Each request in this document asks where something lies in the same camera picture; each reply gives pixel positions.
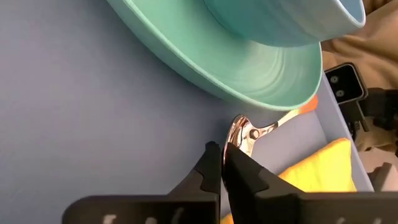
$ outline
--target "spoon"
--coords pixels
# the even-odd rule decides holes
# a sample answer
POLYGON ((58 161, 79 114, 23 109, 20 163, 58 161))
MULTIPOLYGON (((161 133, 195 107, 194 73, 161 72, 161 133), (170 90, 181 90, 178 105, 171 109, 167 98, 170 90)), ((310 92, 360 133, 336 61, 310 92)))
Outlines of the spoon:
POLYGON ((226 144, 223 153, 223 163, 225 162, 225 151, 227 150, 228 143, 234 144, 237 148, 242 150, 246 155, 251 156, 253 152, 254 143, 257 139, 263 137, 264 135, 275 130, 282 124, 286 123, 288 120, 296 117, 297 115, 311 112, 317 108, 318 97, 315 95, 307 104, 304 106, 291 110, 280 120, 266 126, 263 128, 254 127, 250 120, 244 115, 237 115, 233 119, 232 125, 229 128, 226 144))

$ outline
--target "light blue surface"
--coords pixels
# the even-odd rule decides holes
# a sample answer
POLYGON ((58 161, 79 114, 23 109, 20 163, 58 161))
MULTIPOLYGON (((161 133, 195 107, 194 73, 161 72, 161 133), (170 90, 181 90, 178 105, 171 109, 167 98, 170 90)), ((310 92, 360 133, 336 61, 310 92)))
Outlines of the light blue surface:
POLYGON ((158 58, 222 99, 286 111, 319 87, 319 43, 282 48, 244 40, 224 29, 202 0, 108 2, 158 58))
MULTIPOLYGON (((1 224, 60 223, 86 195, 166 194, 237 113, 258 126, 282 116, 187 82, 106 1, 2 0, 0 46, 1 224)), ((257 161, 278 173, 346 135, 325 87, 316 113, 259 140, 257 161)), ((352 160, 371 190, 354 149, 352 160)))
POLYGON ((355 31, 365 24, 362 0, 205 0, 217 20, 247 39, 301 46, 355 31))

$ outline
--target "table surface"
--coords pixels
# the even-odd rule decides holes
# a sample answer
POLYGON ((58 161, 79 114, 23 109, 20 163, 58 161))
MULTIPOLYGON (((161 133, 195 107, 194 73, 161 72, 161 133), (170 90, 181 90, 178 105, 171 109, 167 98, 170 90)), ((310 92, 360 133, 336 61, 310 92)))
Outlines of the table surface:
MULTIPOLYGON (((0 223, 59 223, 86 195, 166 194, 235 115, 259 126, 282 116, 187 82, 105 0, 2 0, 0 49, 0 223)), ((253 156, 281 172, 326 142, 310 113, 253 156), (295 147, 310 150, 281 150, 295 147)))

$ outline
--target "beige fabric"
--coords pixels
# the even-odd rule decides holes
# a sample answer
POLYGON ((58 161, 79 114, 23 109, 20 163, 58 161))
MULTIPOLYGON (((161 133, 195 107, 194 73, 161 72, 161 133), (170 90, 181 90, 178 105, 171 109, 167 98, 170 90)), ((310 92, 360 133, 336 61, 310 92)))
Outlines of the beige fabric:
MULTIPOLYGON (((364 0, 364 6, 364 28, 322 43, 323 67, 353 62, 368 88, 398 89, 398 0, 364 0)), ((395 151, 394 142, 393 132, 374 126, 356 140, 360 151, 373 146, 395 151)))

